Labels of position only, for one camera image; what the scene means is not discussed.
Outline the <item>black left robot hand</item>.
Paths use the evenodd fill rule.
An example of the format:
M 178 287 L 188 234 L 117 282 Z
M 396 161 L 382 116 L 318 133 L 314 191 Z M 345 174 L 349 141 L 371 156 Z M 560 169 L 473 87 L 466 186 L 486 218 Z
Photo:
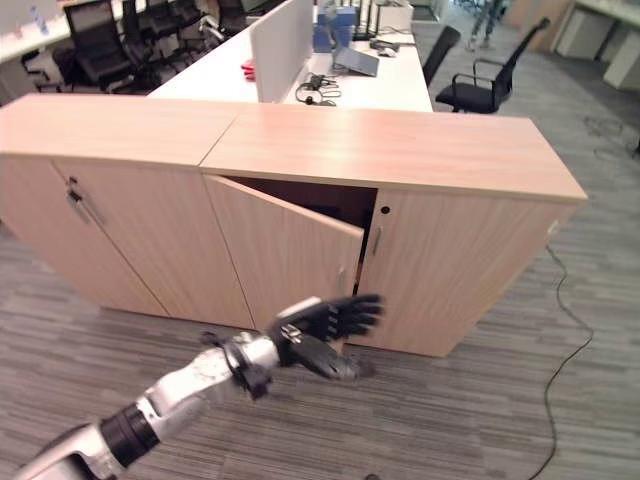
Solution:
M 355 381 L 373 377 L 375 366 L 338 353 L 333 344 L 369 335 L 383 316 L 379 294 L 311 296 L 278 313 L 265 335 L 274 343 L 281 367 L 299 364 L 325 379 Z

